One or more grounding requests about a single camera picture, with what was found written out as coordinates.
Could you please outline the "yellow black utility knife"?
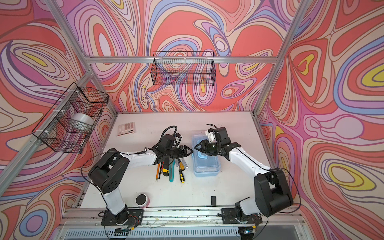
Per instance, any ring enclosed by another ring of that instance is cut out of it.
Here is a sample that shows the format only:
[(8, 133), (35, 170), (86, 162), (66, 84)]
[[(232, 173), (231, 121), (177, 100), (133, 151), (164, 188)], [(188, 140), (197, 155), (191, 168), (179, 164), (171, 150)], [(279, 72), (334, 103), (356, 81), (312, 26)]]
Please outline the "yellow black utility knife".
[(166, 159), (163, 161), (162, 173), (165, 177), (168, 177), (170, 174), (170, 160)]

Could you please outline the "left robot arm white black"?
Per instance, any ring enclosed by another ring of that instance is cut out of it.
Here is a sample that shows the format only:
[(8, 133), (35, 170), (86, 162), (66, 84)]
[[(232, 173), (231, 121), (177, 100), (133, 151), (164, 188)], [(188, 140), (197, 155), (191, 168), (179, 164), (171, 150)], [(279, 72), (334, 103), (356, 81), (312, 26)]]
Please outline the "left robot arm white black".
[(107, 211), (113, 216), (128, 214), (119, 185), (126, 170), (142, 166), (166, 164), (166, 161), (188, 157), (193, 150), (180, 145), (181, 137), (166, 134), (153, 147), (136, 153), (123, 153), (109, 149), (89, 171), (89, 178), (100, 190)]

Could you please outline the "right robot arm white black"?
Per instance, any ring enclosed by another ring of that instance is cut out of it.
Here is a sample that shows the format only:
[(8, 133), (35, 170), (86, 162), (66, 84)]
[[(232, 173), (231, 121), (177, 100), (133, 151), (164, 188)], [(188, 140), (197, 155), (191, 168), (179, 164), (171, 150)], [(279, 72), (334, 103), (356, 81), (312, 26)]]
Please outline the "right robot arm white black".
[(224, 157), (254, 180), (255, 196), (235, 204), (239, 215), (270, 217), (294, 204), (284, 170), (268, 167), (249, 155), (239, 143), (232, 142), (224, 127), (210, 128), (206, 136), (195, 145), (196, 151), (210, 157)]

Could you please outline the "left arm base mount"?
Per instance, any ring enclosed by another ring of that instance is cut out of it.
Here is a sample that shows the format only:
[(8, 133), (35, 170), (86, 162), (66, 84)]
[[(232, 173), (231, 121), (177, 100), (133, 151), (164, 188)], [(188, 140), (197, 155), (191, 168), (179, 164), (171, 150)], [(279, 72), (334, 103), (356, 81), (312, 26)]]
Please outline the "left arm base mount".
[(117, 215), (113, 215), (108, 208), (105, 211), (98, 213), (102, 218), (102, 226), (128, 226), (137, 227), (142, 224), (144, 210), (142, 209), (127, 209)]

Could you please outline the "blue plastic tool box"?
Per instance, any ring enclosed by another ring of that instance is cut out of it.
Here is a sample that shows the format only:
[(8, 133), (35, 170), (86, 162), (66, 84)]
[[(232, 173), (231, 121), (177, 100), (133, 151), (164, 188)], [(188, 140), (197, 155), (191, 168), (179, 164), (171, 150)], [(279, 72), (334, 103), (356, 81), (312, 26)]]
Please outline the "blue plastic tool box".
[(218, 157), (210, 157), (195, 149), (202, 140), (207, 140), (208, 137), (203, 132), (197, 133), (192, 138), (192, 153), (193, 169), (196, 177), (213, 177), (217, 176), (221, 171), (221, 164)]

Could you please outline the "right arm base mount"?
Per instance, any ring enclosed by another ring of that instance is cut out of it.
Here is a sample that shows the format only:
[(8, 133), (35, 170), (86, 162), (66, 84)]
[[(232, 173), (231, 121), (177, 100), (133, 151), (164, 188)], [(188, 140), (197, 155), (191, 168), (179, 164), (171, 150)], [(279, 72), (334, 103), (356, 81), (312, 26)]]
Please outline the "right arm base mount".
[(245, 215), (239, 208), (222, 208), (218, 213), (222, 218), (223, 224), (252, 224), (258, 226), (263, 222), (260, 214)]

